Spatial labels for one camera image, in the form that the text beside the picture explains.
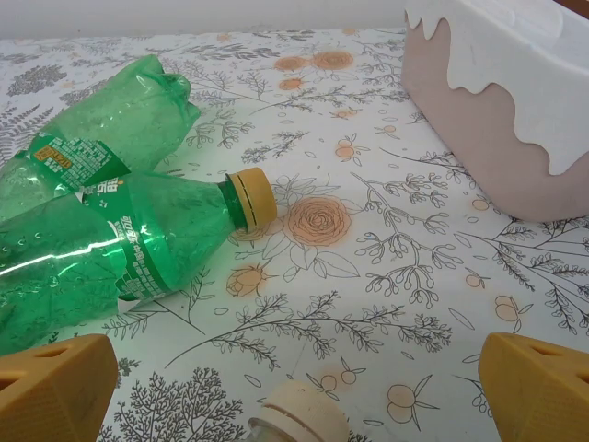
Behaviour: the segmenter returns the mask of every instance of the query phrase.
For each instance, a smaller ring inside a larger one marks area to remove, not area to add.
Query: table surface
[[[261,167],[279,205],[186,290],[47,338],[111,338],[119,385],[98,440],[226,442],[294,378],[338,401],[352,442],[497,441],[477,376],[489,332],[589,350],[589,220],[524,223],[493,206],[403,91],[403,41],[0,41],[0,158],[155,53],[203,111],[158,170],[219,181]]]

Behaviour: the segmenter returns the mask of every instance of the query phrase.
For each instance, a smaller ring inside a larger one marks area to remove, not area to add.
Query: crushed plastic bottle
[[[189,81],[154,55],[59,113],[0,169],[0,222],[129,171],[153,170],[200,116]]]
[[[1,223],[0,355],[181,289],[229,234],[275,217],[248,169],[220,183],[135,172]]]

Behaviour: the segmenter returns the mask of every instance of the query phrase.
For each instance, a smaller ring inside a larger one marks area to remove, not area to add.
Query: gray leaf print
[[[15,82],[8,88],[8,96],[30,94],[53,86],[67,76],[60,69],[61,67],[58,64],[35,66],[24,74],[15,76]]]
[[[49,120],[53,108],[38,113],[39,106],[24,112],[12,107],[0,113],[0,167],[19,149],[27,147],[32,135]]]

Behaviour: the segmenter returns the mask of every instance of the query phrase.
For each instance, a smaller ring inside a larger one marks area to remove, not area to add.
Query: bottle neck
[[[237,196],[236,188],[231,182],[230,179],[227,179],[223,182],[217,183],[223,197],[225,198],[225,204],[227,205],[227,209],[229,210],[229,216],[231,216],[231,220],[233,221],[233,225],[236,227],[236,230],[241,228],[248,228],[248,222],[246,221],[246,216],[243,212],[243,207],[241,205],[241,201]]]

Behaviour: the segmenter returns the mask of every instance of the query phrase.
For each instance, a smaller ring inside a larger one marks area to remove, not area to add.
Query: green bottle label
[[[70,191],[129,173],[124,163],[100,141],[76,138],[64,141],[40,133],[29,147],[30,159],[44,166]]]
[[[121,243],[127,267],[115,283],[121,292],[119,299],[145,301],[168,294],[170,290],[145,246],[124,177],[85,187],[82,202],[104,217]]]

